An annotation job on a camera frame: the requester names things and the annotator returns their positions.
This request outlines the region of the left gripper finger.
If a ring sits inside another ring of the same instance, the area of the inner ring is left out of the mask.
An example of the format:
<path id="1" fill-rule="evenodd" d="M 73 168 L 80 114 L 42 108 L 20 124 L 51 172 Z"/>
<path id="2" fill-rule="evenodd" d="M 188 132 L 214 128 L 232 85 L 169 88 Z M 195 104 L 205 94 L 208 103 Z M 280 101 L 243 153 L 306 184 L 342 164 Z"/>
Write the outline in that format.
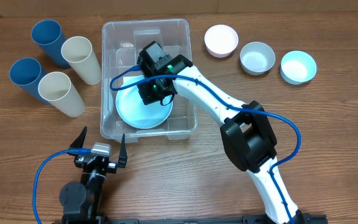
<path id="1" fill-rule="evenodd" d="M 125 134 L 123 134 L 122 139 L 121 139 L 121 147 L 120 147 L 120 151 L 119 151 L 118 162 L 117 162 L 117 166 L 119 168 L 125 168 L 126 164 L 127 164 L 127 151 L 126 151 L 125 139 L 126 139 L 126 136 L 125 136 Z"/>
<path id="2" fill-rule="evenodd" d="M 87 133 L 87 127 L 85 126 L 80 135 L 70 144 L 70 149 L 80 149 L 83 147 Z"/>

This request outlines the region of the light blue plate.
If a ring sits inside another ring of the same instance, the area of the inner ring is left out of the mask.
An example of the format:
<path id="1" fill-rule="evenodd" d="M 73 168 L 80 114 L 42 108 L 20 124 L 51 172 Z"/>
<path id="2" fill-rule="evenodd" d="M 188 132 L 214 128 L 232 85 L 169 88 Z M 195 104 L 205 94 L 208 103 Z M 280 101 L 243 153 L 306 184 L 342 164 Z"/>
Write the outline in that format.
<path id="1" fill-rule="evenodd" d="M 173 109 L 171 96 L 162 102 L 145 105 L 139 95 L 138 87 L 119 90 L 116 96 L 116 109 L 119 116 L 128 125 L 138 129 L 150 129 L 162 124 Z"/>

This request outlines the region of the cream cup front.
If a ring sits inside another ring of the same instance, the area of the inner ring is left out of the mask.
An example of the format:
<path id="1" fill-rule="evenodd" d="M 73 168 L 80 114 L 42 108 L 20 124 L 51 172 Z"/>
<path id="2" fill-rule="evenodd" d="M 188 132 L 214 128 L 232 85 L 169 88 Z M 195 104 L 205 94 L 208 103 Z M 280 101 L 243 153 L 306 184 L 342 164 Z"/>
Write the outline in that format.
<path id="1" fill-rule="evenodd" d="M 75 118 L 85 112 L 85 103 L 63 72 L 46 74 L 38 85 L 39 95 L 65 115 Z"/>

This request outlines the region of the pink bowl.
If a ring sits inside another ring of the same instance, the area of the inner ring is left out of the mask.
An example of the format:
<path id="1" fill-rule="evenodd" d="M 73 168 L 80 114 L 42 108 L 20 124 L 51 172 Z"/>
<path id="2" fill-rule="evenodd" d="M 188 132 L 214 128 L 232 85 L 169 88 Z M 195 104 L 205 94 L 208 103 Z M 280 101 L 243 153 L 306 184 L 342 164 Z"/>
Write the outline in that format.
<path id="1" fill-rule="evenodd" d="M 218 24 L 210 27 L 204 35 L 207 51 L 214 57 L 224 58 L 238 46 L 239 36 L 230 26 Z"/>

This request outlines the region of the grey bowl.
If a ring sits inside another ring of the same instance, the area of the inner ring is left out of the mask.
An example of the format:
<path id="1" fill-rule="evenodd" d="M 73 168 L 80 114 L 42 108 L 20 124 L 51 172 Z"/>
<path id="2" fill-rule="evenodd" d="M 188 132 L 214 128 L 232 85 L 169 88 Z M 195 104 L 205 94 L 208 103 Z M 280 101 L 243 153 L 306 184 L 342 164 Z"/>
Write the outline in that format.
<path id="1" fill-rule="evenodd" d="M 249 75 L 261 75 L 268 72 L 275 64 L 275 52 L 263 42 L 249 42 L 240 52 L 242 69 Z"/>

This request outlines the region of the light blue bowl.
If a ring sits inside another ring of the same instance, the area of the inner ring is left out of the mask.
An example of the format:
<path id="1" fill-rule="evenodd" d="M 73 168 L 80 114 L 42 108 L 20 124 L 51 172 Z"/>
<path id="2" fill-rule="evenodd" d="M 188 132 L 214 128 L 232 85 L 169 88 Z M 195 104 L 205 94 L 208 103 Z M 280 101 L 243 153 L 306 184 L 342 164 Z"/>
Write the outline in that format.
<path id="1" fill-rule="evenodd" d="M 317 72 L 314 58 L 303 51 L 286 53 L 280 63 L 281 77 L 289 84 L 301 85 L 311 81 Z"/>

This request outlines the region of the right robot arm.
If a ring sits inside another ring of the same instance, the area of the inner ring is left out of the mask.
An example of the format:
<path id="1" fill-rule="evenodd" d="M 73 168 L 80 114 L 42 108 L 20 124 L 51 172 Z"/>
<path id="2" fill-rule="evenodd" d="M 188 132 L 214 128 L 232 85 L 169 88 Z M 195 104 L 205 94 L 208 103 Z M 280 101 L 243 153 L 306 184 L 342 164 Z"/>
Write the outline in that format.
<path id="1" fill-rule="evenodd" d="M 278 166 L 286 160 L 277 158 L 277 139 L 268 120 L 270 114 L 262 105 L 230 97 L 182 55 L 173 58 L 165 52 L 143 50 L 137 63 L 147 79 L 139 85 L 145 104 L 176 94 L 196 103 L 217 122 L 229 160 L 251 176 L 269 221 L 304 223 L 279 173 Z"/>

